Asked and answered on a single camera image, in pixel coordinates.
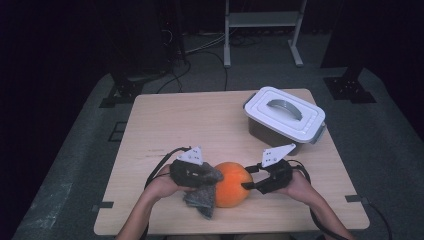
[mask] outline orange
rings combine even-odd
[[[235,162],[223,162],[215,168],[224,176],[224,179],[216,184],[215,205],[221,208],[239,205],[250,193],[241,183],[252,182],[252,175]]]

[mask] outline shelf leg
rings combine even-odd
[[[290,51],[292,52],[292,55],[297,67],[303,67],[303,61],[302,61],[302,58],[300,57],[299,51],[297,50],[296,44],[299,38],[300,28],[302,26],[303,15],[305,13],[305,8],[306,8],[306,2],[307,0],[302,1],[302,5],[299,10],[299,15],[297,16],[297,20],[296,20],[296,27],[294,28],[293,39],[288,41]]]
[[[230,0],[225,2],[225,43],[224,43],[224,67],[231,67],[230,56]]]

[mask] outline container lid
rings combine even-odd
[[[315,143],[325,129],[321,108],[273,87],[261,88],[244,109],[251,119],[299,143]]]

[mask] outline dark background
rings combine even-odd
[[[175,30],[174,2],[155,2],[0,3],[0,238],[13,235],[97,81],[109,72],[168,69],[176,43],[164,47],[160,29]],[[232,10],[242,11],[245,2],[250,11],[298,7],[297,1],[234,0]],[[423,137],[424,10],[418,2],[309,0],[302,32],[333,30],[323,67],[359,58]],[[181,0],[183,32],[223,31],[224,6]]]

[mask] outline white metal shelf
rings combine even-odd
[[[299,12],[230,13],[229,27],[296,26]]]
[[[302,25],[303,14],[307,0],[301,0],[299,11],[287,12],[241,12],[230,13],[229,2],[226,0],[225,7],[225,43],[224,43],[224,67],[231,67],[230,58],[230,28],[235,27],[282,27],[294,26],[293,38],[288,41],[290,51],[296,66],[302,67],[303,61],[297,50],[296,43]]]

